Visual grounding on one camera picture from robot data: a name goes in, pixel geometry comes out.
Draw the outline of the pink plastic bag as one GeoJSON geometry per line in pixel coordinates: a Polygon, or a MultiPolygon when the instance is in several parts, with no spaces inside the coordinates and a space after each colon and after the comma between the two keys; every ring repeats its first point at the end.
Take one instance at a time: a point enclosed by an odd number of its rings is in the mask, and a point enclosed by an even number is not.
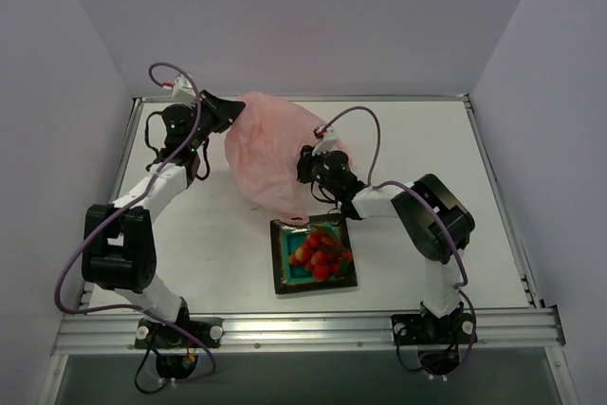
{"type": "Polygon", "coordinates": [[[286,99],[248,92],[245,109],[228,130],[225,156],[241,194],[283,222],[309,222],[304,185],[297,180],[303,147],[315,145],[325,121],[286,99]]]}

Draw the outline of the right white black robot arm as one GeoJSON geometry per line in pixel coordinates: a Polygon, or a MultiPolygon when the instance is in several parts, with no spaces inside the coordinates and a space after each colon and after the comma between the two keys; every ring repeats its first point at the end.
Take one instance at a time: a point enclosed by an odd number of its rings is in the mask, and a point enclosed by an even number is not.
{"type": "Polygon", "coordinates": [[[461,307],[461,291],[469,282],[462,252],[475,221],[436,175],[411,184],[389,180],[373,186],[355,176],[343,151],[315,155],[307,145],[300,151],[297,179],[326,190],[352,220],[398,219],[426,261],[422,308],[441,319],[461,307]]]}

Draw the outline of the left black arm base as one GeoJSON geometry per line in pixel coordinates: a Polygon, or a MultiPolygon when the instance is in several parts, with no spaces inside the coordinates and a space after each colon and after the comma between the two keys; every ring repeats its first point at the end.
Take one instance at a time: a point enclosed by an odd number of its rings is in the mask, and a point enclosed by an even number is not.
{"type": "Polygon", "coordinates": [[[133,347],[154,357],[159,378],[173,384],[186,383],[216,373],[212,350],[221,346],[223,335],[219,318],[187,320],[182,326],[140,319],[133,347]]]}

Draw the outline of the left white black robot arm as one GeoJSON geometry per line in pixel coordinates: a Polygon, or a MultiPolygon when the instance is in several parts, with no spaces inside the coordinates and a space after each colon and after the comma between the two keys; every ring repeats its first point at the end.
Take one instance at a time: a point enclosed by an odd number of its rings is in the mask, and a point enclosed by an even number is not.
{"type": "Polygon", "coordinates": [[[165,126],[163,146],[148,174],[107,205],[93,205],[84,224],[82,276],[114,291],[131,307],[176,323],[187,318],[186,303],[157,276],[153,225],[162,211],[198,179],[207,165],[209,136],[228,130],[245,109],[201,92],[201,101],[175,101],[157,114],[165,126]]]}

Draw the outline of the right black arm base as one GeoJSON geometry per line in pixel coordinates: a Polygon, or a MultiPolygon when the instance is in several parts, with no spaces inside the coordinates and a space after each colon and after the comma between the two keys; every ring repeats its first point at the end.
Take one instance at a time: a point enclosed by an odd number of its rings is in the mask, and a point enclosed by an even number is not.
{"type": "Polygon", "coordinates": [[[399,365],[408,373],[446,382],[464,366],[478,341],[475,312],[462,304],[444,317],[425,307],[416,314],[393,314],[392,337],[399,365]]]}

